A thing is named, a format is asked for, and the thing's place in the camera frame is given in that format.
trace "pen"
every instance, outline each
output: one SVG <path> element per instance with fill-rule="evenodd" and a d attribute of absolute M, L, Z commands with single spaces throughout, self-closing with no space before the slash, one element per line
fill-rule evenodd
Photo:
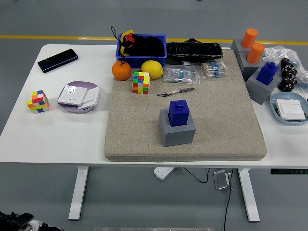
<path fill-rule="evenodd" d="M 164 93 L 157 94 L 157 96 L 166 97 L 166 96 L 169 96 L 169 95 L 172 95 L 172 94 L 187 92 L 187 91 L 191 91 L 191 90 L 194 90 L 194 88 L 183 88 L 183 89 L 180 89 L 180 90 L 173 90 L 173 91 L 170 91 L 170 92 L 164 92 Z"/>

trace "orange cylinder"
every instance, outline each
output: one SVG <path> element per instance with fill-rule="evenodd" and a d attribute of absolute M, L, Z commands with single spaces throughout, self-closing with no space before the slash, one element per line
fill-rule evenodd
<path fill-rule="evenodd" d="M 262 56 L 265 46 L 261 43 L 252 45 L 250 53 L 248 54 L 247 61 L 251 64 L 257 64 Z"/>
<path fill-rule="evenodd" d="M 258 35 L 257 30 L 252 28 L 247 29 L 243 41 L 241 43 L 242 47 L 248 49 L 252 48 L 252 45 L 255 43 L 255 40 L 257 38 L 257 35 Z"/>

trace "gray block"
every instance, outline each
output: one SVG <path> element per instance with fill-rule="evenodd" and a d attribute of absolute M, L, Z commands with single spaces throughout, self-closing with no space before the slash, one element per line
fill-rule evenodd
<path fill-rule="evenodd" d="M 251 64 L 250 62 L 248 62 L 246 60 L 248 55 L 249 55 L 249 53 L 241 52 L 236 57 L 237 62 L 239 63 L 239 66 L 240 66 L 240 69 L 241 69 L 243 79 L 244 79 L 245 82 L 249 79 L 249 77 L 252 76 L 253 73 L 255 73 L 255 71 L 257 71 L 258 68 L 261 68 L 265 65 L 265 62 L 263 61 L 262 58 L 260 58 L 259 63 Z"/>
<path fill-rule="evenodd" d="M 237 57 L 240 52 L 250 52 L 250 48 L 244 48 L 241 46 L 243 39 L 241 38 L 236 38 L 233 40 L 232 45 L 231 45 L 231 50 L 234 50 L 235 56 Z"/>
<path fill-rule="evenodd" d="M 275 87 L 277 87 L 280 77 L 274 76 L 273 80 L 268 84 L 264 84 L 259 80 L 256 80 L 261 68 L 259 68 L 252 76 L 245 82 L 250 98 L 262 105 L 268 96 L 272 93 Z"/>
<path fill-rule="evenodd" d="M 196 132 L 191 113 L 188 115 L 187 125 L 174 126 L 170 125 L 169 108 L 159 110 L 159 126 L 165 147 L 192 143 Z"/>

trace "yellow floor line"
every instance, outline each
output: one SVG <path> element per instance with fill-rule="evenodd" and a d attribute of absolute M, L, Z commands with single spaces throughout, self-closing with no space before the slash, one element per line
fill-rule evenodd
<path fill-rule="evenodd" d="M 0 35 L 0 39 L 62 39 L 62 40 L 113 40 L 114 37 L 93 37 L 93 36 L 38 36 L 38 35 Z M 167 42 L 184 42 L 189 38 L 167 38 Z M 215 43 L 232 43 L 232 39 L 208 39 L 197 38 L 200 42 L 215 42 Z M 308 41 L 268 41 L 257 40 L 263 44 L 281 44 L 281 45 L 302 45 L 307 46 Z"/>

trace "gray felt mat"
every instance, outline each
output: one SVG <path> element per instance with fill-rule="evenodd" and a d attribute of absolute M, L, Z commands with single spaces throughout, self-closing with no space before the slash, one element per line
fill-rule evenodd
<path fill-rule="evenodd" d="M 114 79 L 105 139 L 110 161 L 178 162 L 260 160 L 266 146 L 234 51 L 221 59 L 227 76 L 207 79 L 200 85 L 151 80 L 149 95 L 132 93 L 132 77 Z M 158 93 L 195 87 L 168 97 Z M 159 109 L 185 99 L 196 133 L 191 144 L 164 147 L 159 128 Z"/>

